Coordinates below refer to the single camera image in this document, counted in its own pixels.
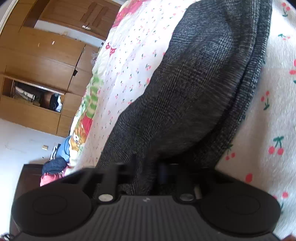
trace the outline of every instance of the black device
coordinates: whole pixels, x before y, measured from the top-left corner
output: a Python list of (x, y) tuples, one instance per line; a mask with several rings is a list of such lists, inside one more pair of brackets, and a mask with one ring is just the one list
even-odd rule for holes
[(272, 231), (281, 209), (268, 193), (212, 169), (167, 165), (160, 182), (163, 173), (175, 185), (171, 196), (119, 194), (118, 185), (134, 178), (126, 164), (83, 169), (30, 191), (13, 203), (15, 241), (279, 240)]

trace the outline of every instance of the gray blanket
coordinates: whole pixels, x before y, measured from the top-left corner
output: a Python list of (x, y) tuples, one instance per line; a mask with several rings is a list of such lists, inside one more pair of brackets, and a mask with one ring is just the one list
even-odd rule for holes
[(135, 155), (136, 177), (122, 186), (128, 194), (149, 193), (160, 159), (214, 167), (253, 97), (270, 19), (271, 0), (192, 4), (145, 93), (119, 116), (96, 167)]

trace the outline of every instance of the dark wooden furniture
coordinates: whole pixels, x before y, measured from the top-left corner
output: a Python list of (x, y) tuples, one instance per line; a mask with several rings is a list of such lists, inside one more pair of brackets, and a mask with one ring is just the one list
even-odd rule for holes
[[(40, 178), (42, 176), (42, 166), (41, 164), (25, 164), (22, 168), (17, 187), (15, 189), (15, 196), (13, 200), (36, 189), (40, 186)], [(17, 226), (15, 225), (12, 217), (10, 218), (10, 228), (9, 232), (16, 236), (19, 233)]]

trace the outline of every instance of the ribbed black surface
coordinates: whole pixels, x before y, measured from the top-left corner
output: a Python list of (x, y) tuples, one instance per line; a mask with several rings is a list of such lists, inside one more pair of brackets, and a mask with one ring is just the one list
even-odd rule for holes
[(83, 227), (59, 237), (33, 237), (22, 233), (15, 241), (278, 241), (272, 234), (258, 238), (230, 237), (207, 225), (194, 207), (170, 196), (123, 196), (100, 206)]

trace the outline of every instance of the circular pad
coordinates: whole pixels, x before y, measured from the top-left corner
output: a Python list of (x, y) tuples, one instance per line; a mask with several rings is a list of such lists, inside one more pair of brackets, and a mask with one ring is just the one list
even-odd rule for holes
[(201, 199), (200, 210), (206, 221), (233, 235), (271, 232), (281, 212), (271, 195), (244, 183), (218, 185)]
[(86, 221), (91, 202), (73, 184), (49, 184), (30, 191), (12, 206), (12, 217), (18, 227), (35, 236), (67, 233)]

